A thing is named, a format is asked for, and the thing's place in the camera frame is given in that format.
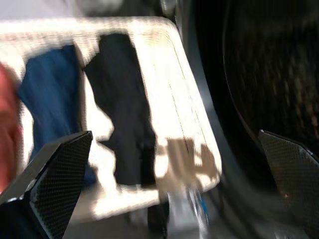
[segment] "cloth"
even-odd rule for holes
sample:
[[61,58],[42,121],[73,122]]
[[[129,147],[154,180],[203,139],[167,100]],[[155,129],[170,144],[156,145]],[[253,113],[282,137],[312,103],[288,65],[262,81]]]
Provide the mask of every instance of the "cloth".
[[156,135],[137,54],[125,34],[101,36],[99,48],[84,70],[95,103],[114,126],[110,139],[100,143],[115,153],[118,184],[153,184]]
[[15,79],[0,64],[0,193],[15,176],[16,144],[20,139]]
[[[18,96],[34,119],[34,149],[30,160],[50,142],[80,131],[80,70],[74,45],[51,49],[30,58]],[[86,185],[96,181],[90,167],[86,168]]]

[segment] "black mesh surface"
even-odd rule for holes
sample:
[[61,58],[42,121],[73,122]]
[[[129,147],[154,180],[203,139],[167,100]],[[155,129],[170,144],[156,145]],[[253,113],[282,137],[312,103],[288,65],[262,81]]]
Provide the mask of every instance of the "black mesh surface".
[[225,66],[234,103],[256,137],[268,130],[319,154],[318,22],[238,29],[226,41]]
[[301,145],[260,132],[277,187],[310,238],[319,238],[319,162]]
[[83,188],[92,135],[62,145],[30,193],[30,205],[50,239],[61,239]]

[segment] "black garment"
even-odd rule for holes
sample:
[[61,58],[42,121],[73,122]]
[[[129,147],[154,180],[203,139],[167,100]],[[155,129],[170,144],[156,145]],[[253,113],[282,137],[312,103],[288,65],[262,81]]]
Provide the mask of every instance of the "black garment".
[[100,143],[115,152],[117,183],[154,183],[156,135],[135,49],[124,34],[101,36],[99,47],[84,70],[97,106],[115,128]]

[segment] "blue garment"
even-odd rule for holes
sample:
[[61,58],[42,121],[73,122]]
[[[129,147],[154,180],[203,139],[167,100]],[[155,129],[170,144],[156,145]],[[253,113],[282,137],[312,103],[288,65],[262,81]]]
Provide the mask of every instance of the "blue garment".
[[[28,60],[17,94],[34,119],[34,149],[30,160],[46,143],[80,131],[79,79],[74,45],[51,49]],[[86,185],[96,182],[88,166],[84,180]]]

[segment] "black carbon fiber piece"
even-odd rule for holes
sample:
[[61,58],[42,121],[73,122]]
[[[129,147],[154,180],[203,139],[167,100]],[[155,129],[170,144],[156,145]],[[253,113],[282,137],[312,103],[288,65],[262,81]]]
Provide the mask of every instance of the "black carbon fiber piece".
[[92,136],[61,147],[30,192],[30,205],[50,239],[61,239],[83,188]]
[[83,189],[91,142],[86,131],[40,150],[0,195],[1,239],[62,239]]
[[319,160],[303,145],[260,131],[278,190],[312,239],[319,238]]

